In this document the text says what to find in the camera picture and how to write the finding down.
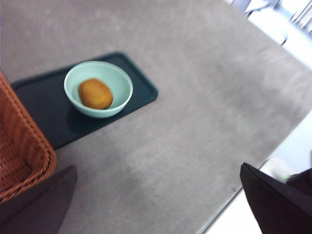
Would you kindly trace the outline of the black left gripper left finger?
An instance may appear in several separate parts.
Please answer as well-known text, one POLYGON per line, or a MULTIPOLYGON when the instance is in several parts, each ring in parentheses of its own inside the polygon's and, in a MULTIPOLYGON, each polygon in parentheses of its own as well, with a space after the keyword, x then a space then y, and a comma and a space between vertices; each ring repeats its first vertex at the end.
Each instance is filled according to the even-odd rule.
POLYGON ((2 234, 57 234, 77 182, 71 165, 0 205, 2 234))

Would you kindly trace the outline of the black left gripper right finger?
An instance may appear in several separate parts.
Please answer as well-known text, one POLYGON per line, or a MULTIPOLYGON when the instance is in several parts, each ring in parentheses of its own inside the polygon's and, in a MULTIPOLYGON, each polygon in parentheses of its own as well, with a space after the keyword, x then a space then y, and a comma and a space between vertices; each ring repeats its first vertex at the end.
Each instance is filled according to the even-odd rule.
POLYGON ((248 163, 240 179, 249 207, 264 234, 312 232, 312 171, 292 175, 286 183, 248 163))

